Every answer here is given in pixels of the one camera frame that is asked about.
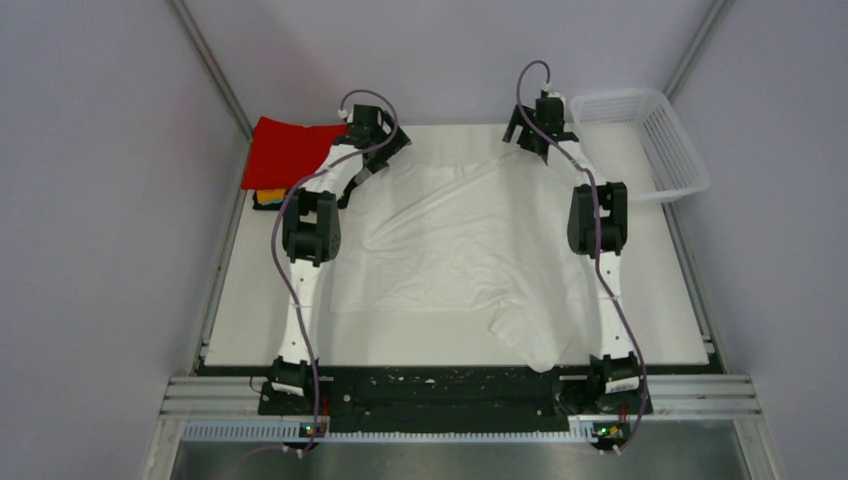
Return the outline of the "white t shirt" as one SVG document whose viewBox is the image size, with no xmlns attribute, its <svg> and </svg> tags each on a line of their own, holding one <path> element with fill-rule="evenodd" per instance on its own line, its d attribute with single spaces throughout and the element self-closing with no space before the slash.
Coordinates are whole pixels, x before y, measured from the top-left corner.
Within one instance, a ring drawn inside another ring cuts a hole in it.
<svg viewBox="0 0 848 480">
<path fill-rule="evenodd" d="M 508 153 L 392 167 L 352 194 L 334 261 L 334 313 L 467 314 L 537 372 L 595 319 L 594 290 L 569 248 L 575 172 Z"/>
</svg>

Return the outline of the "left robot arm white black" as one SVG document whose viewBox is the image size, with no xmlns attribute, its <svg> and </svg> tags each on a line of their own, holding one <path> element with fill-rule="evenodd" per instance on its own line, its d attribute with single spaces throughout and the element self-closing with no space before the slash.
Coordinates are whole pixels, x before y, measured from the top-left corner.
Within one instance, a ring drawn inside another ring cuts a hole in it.
<svg viewBox="0 0 848 480">
<path fill-rule="evenodd" d="M 339 114 L 345 132 L 316 169 L 289 189 L 272 229 L 271 255 L 288 294 L 285 327 L 270 387 L 297 413 L 319 404 L 317 344 L 310 339 L 322 313 L 330 263 L 342 240 L 342 209 L 359 184 L 411 144 L 394 108 L 356 104 Z"/>
</svg>

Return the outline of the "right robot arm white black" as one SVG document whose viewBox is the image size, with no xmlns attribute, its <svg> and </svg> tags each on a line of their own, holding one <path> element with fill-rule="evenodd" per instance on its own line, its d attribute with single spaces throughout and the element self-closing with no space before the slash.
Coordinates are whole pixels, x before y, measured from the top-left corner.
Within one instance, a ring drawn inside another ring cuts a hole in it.
<svg viewBox="0 0 848 480">
<path fill-rule="evenodd" d="M 623 315 L 621 263 L 628 240 L 628 188 L 611 182 L 578 152 L 579 138 L 565 126 L 565 100 L 543 91 L 532 106 L 518 102 L 503 135 L 505 143 L 549 162 L 558 150 L 576 169 L 581 183 L 572 190 L 566 234 L 569 248 L 591 268 L 598 319 L 591 329 L 589 404 L 612 412 L 620 404 L 647 401 L 645 365 Z"/>
</svg>

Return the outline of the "white plastic basket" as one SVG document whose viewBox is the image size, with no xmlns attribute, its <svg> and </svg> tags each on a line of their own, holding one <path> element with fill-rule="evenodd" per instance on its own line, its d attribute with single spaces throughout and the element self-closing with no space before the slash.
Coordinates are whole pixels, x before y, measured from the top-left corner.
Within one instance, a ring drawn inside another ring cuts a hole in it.
<svg viewBox="0 0 848 480">
<path fill-rule="evenodd" d="M 661 92 L 585 94 L 569 108 L 585 155 L 604 177 L 626 183 L 632 201 L 670 203 L 709 188 L 703 160 Z"/>
</svg>

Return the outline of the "red folded t shirt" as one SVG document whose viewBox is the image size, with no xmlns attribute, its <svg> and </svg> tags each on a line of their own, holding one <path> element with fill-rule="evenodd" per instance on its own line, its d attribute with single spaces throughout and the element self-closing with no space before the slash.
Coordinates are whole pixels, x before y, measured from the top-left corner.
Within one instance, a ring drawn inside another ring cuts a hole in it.
<svg viewBox="0 0 848 480">
<path fill-rule="evenodd" d="M 346 131 L 344 124 L 303 126 L 261 116 L 254 127 L 241 188 L 292 187 L 322 165 L 334 140 Z"/>
</svg>

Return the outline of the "black folded t shirt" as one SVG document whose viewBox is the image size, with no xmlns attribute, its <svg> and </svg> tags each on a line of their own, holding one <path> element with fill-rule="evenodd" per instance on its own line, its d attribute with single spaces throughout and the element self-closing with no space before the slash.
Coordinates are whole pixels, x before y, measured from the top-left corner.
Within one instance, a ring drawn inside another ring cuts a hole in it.
<svg viewBox="0 0 848 480">
<path fill-rule="evenodd" d="M 282 204 L 284 203 L 284 198 L 274 198 L 271 199 L 269 202 L 263 203 L 260 201 L 259 196 L 257 194 L 254 194 L 252 196 L 252 202 L 252 209 L 255 211 L 279 211 L 282 207 Z"/>
</svg>

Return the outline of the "yellow folded t shirt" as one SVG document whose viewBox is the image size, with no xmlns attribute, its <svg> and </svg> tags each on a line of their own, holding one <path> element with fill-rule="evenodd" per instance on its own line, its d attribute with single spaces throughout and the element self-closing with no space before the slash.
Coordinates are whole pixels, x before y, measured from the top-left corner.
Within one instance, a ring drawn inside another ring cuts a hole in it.
<svg viewBox="0 0 848 480">
<path fill-rule="evenodd" d="M 285 195 L 287 193 L 286 189 L 263 189 L 255 191 L 255 200 L 256 203 L 260 206 L 269 206 L 274 204 L 280 204 L 283 202 Z"/>
</svg>

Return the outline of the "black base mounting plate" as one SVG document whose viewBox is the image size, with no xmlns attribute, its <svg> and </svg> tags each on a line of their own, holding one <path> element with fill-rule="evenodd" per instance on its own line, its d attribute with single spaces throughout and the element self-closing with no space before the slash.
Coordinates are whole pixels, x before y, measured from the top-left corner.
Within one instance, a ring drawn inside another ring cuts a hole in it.
<svg viewBox="0 0 848 480">
<path fill-rule="evenodd" d="M 330 433 L 501 434 L 565 432 L 572 417 L 634 420 L 650 414 L 649 394 L 608 393 L 620 367 L 606 362 L 556 366 L 341 367 L 273 371 L 260 391 L 262 416 L 318 416 Z M 275 388 L 295 380 L 302 394 Z"/>
</svg>

